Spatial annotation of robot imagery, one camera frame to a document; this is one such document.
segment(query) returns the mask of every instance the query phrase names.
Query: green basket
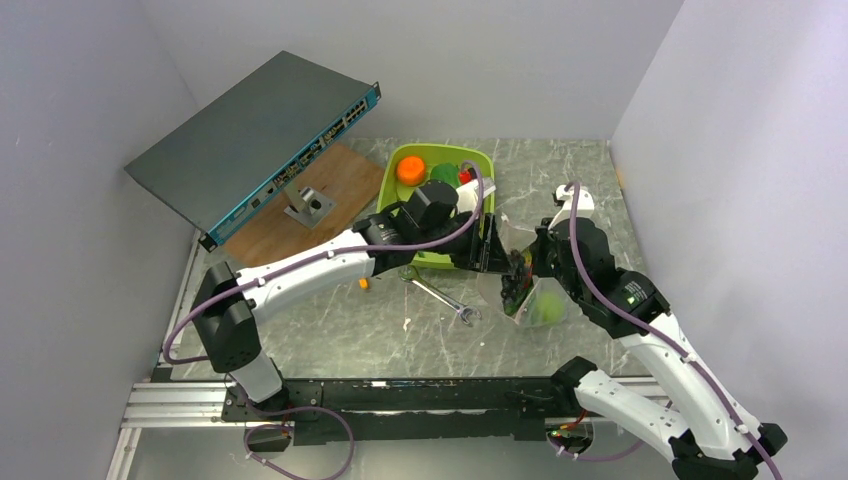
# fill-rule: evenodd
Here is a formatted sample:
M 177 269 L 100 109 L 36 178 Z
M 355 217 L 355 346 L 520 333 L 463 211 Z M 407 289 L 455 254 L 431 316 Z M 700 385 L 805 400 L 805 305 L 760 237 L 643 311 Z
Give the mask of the green basket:
M 380 186 L 380 196 L 377 197 L 378 212 L 398 200 L 409 200 L 413 190 L 415 190 L 415 187 L 408 187 L 400 183 L 397 180 L 397 176 L 395 176 L 397 164 L 410 155 L 420 157 L 424 160 L 424 164 L 427 165 L 427 179 L 430 178 L 430 171 L 436 165 L 452 163 L 457 167 L 461 167 L 462 162 L 466 160 L 475 162 L 480 167 L 480 171 L 484 177 L 491 177 L 492 180 L 495 179 L 495 166 L 492 164 L 492 159 L 483 152 L 470 148 L 454 147 L 453 145 L 409 143 L 395 150 L 389 159 L 386 174 L 383 176 L 383 184 Z M 494 193 L 486 197 L 483 202 L 483 211 L 485 213 L 494 213 Z M 450 257 L 436 253 L 419 253 L 415 257 L 415 260 L 412 261 L 412 265 L 423 268 L 454 268 Z

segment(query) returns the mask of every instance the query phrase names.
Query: orange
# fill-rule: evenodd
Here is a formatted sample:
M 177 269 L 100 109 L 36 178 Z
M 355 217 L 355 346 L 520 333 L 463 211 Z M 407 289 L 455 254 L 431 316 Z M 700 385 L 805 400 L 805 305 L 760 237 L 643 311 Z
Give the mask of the orange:
M 414 187 L 427 179 L 427 165 L 424 164 L 421 157 L 406 157 L 398 162 L 395 175 L 397 175 L 400 183 Z

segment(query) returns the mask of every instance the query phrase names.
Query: robotic arm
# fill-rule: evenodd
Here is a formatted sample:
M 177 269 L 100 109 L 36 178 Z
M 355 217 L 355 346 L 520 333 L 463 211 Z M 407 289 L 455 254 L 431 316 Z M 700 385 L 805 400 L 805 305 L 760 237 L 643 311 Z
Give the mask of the robotic arm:
M 628 390 L 581 357 L 551 378 L 554 400 L 614 420 L 662 454 L 681 479 L 753 478 L 756 465 L 764 459 L 761 453 L 769 457 L 777 453 L 786 443 L 785 434 L 775 424 L 760 423 L 715 380 L 688 343 L 668 302 L 647 277 L 616 268 L 606 234 L 588 218 L 594 211 L 591 195 L 585 191 L 577 195 L 579 202 L 567 186 L 554 193 L 561 210 L 536 228 L 529 265 L 516 264 L 516 256 L 504 250 L 491 214 L 480 216 L 462 235 L 427 251 L 450 255 L 461 269 L 503 275 L 504 302 L 514 301 L 528 276 L 555 278 L 591 322 L 618 339 L 648 368 L 676 410 Z M 301 254 L 236 273 L 226 263 L 212 267 L 195 307 L 226 289 L 252 284 L 193 320 L 213 369 L 232 375 L 254 403 L 280 400 L 286 392 L 284 381 L 262 351 L 257 322 L 305 296 L 410 263 L 415 250 L 362 250 L 426 244 L 456 232 L 471 217 L 471 212 L 455 211 L 457 200 L 453 188 L 430 182 L 416 189 L 408 202 L 370 215 Z M 345 249 L 359 251 L 333 253 Z M 316 254 L 325 258 L 297 268 Z M 268 272 L 286 268 L 288 273 L 263 280 Z M 637 324 L 626 317 L 637 319 Z

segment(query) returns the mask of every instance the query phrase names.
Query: metal wrench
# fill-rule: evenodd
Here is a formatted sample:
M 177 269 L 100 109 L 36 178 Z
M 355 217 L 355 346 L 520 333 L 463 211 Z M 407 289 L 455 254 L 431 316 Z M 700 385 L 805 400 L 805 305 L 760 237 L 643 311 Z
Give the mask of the metal wrench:
M 465 305 L 464 303 L 459 303 L 453 298 L 447 296 L 444 292 L 434 287 L 430 282 L 421 278 L 421 275 L 418 274 L 418 269 L 413 267 L 412 265 L 400 267 L 400 269 L 398 270 L 398 276 L 404 282 L 417 285 L 420 289 L 436 297 L 437 299 L 439 299 L 439 301 L 449 306 L 451 309 L 453 309 L 454 312 L 456 312 L 457 315 L 459 315 L 459 319 L 462 320 L 462 323 L 468 325 L 469 327 L 473 326 L 473 324 L 471 323 L 472 319 L 483 319 L 483 314 L 480 313 L 480 309 L 470 305 Z

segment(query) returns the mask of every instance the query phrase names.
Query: wooden board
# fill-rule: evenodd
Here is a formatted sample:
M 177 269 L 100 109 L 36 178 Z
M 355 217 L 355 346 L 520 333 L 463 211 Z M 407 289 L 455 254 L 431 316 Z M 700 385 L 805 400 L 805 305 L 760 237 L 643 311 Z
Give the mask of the wooden board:
M 288 216 L 288 198 L 277 194 L 235 233 L 224 249 L 248 267 L 264 265 L 320 245 L 349 228 L 353 219 L 380 191 L 383 168 L 335 144 L 309 165 L 294 182 L 312 187 L 336 202 L 314 229 Z

